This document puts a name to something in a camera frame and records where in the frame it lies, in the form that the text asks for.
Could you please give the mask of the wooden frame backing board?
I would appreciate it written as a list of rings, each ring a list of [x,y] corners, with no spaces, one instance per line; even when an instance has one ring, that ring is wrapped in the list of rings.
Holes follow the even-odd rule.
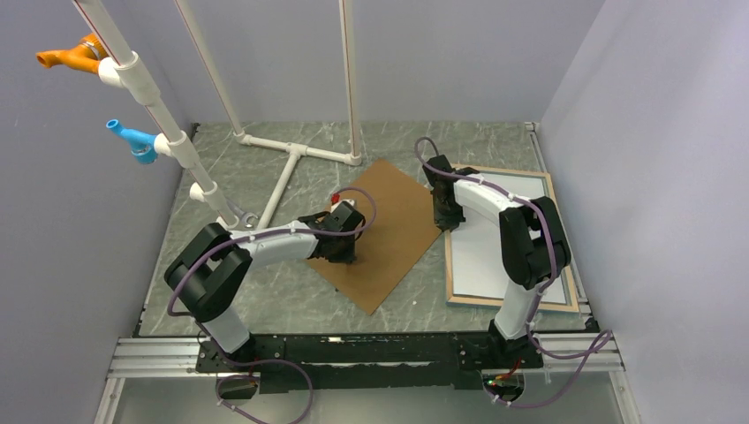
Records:
[[[343,196],[374,223],[356,242],[352,264],[323,259],[307,262],[366,314],[372,314],[390,295],[441,231],[434,223],[432,196],[425,186],[384,159],[371,164],[352,186],[369,193],[372,206],[361,193]]]

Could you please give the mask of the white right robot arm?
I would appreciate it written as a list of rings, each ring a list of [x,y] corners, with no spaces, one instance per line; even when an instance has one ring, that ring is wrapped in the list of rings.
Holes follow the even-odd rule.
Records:
[[[499,231],[502,264],[510,282],[487,342],[492,363],[507,367],[521,353],[518,339],[531,336],[531,323],[542,295],[571,262],[571,249],[556,204],[512,193],[477,170],[457,170],[445,155],[420,159],[431,185],[434,221],[441,231],[456,230],[471,209]]]

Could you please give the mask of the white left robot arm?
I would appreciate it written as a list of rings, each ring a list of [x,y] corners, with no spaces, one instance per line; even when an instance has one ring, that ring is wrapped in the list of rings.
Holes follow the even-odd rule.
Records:
[[[238,289],[254,270],[285,261],[323,259],[351,264],[355,246],[370,222],[349,201],[258,231],[204,226],[164,273],[171,288],[167,313],[193,318],[220,347],[219,360],[240,371],[251,363],[256,341],[233,307]]]

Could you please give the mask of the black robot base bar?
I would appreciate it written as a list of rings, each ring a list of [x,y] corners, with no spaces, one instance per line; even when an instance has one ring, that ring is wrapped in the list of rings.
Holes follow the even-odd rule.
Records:
[[[480,378],[543,366],[527,342],[498,342],[486,330],[370,334],[261,335],[247,353],[220,356],[200,342],[201,374],[253,372],[262,394],[316,390],[451,386],[474,390]]]

